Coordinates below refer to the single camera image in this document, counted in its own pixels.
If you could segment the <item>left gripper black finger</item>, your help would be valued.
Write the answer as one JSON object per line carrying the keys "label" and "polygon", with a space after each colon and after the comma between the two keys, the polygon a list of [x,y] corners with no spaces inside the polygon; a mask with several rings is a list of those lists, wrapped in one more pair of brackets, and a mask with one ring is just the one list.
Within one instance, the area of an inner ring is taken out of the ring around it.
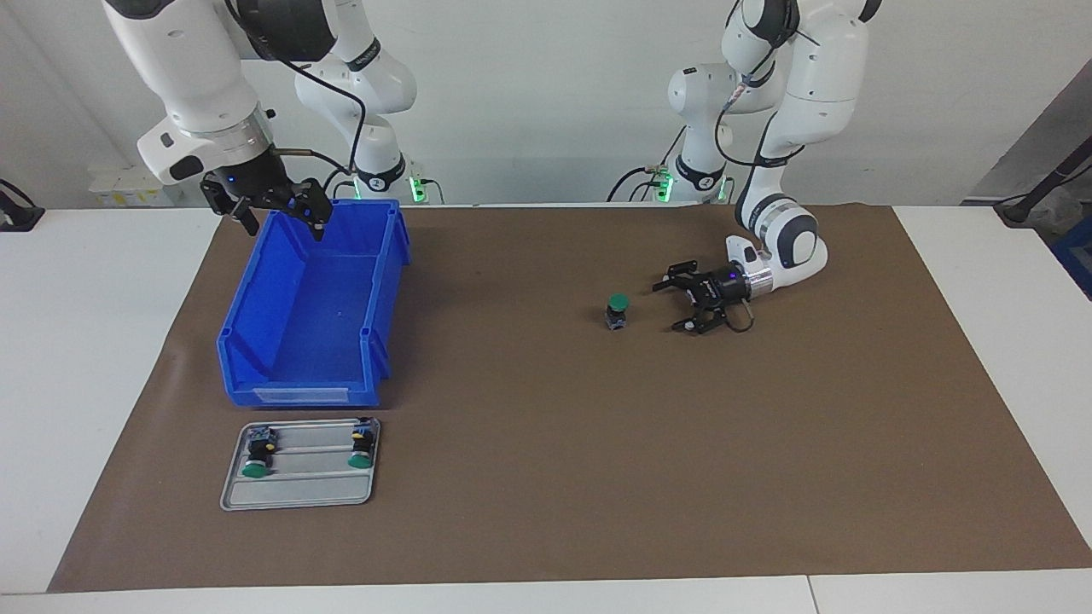
{"label": "left gripper black finger", "polygon": [[662,280],[654,284],[654,291],[656,293],[667,288],[693,291],[699,290],[701,283],[698,262],[678,262],[668,267]]}
{"label": "left gripper black finger", "polygon": [[725,326],[726,310],[723,306],[711,308],[695,307],[695,314],[690,318],[672,323],[672,331],[702,335]]}

